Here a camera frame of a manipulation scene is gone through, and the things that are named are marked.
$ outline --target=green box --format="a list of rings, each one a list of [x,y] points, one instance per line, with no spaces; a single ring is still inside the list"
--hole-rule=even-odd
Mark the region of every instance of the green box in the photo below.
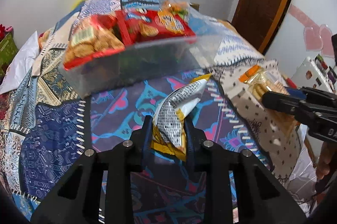
[[[19,50],[17,49],[12,34],[9,32],[5,38],[0,42],[0,75],[4,75],[6,71],[1,69],[2,65],[6,63],[11,64],[14,56]]]

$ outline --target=white pillow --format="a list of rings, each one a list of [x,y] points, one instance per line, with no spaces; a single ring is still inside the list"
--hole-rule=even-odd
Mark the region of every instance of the white pillow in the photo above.
[[[7,68],[0,94],[16,90],[40,53],[37,31],[26,41]]]

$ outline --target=barcode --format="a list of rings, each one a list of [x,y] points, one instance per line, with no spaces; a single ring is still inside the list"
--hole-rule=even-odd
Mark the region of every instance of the barcode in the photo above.
[[[187,99],[199,86],[201,85],[200,81],[195,81],[189,85],[186,85],[175,92],[172,97],[169,98],[173,108],[176,108],[181,102]]]
[[[163,19],[167,20],[169,23],[172,23],[172,16],[171,15],[163,15]]]
[[[76,34],[73,35],[71,40],[71,45],[76,46],[77,44],[80,44],[85,41],[90,41],[94,38],[94,28],[88,27],[84,30],[78,31]]]
[[[180,23],[180,21],[177,20],[177,19],[174,19],[174,21],[175,21],[175,24],[176,24],[176,28],[180,31],[184,31],[184,26]]]

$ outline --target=plastic container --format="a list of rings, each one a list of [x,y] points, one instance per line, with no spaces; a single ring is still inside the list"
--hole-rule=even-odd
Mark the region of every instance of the plastic container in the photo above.
[[[105,90],[127,86],[150,78],[180,71],[207,68],[214,57],[221,36],[192,36],[136,43],[121,53],[96,58],[60,73],[81,98]]]

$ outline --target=yellow snack bag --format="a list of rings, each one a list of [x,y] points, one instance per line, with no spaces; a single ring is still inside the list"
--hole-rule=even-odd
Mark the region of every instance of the yellow snack bag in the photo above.
[[[183,34],[183,27],[176,22],[173,14],[166,10],[158,11],[158,17],[161,24],[165,25],[167,30],[174,32],[175,34]]]
[[[199,76],[171,93],[158,106],[153,117],[151,148],[186,161],[184,119],[201,100],[211,74]]]
[[[258,65],[254,65],[241,75],[239,81],[249,85],[248,91],[259,102],[261,102],[262,96],[266,92],[276,92],[289,95],[287,90],[283,87],[282,83],[277,80],[277,78],[275,78],[269,71],[266,71]],[[266,109],[266,111],[273,117],[273,120],[283,134],[286,137],[289,137],[294,127],[297,125],[297,121],[294,117],[287,115],[286,113],[279,113],[270,109]]]

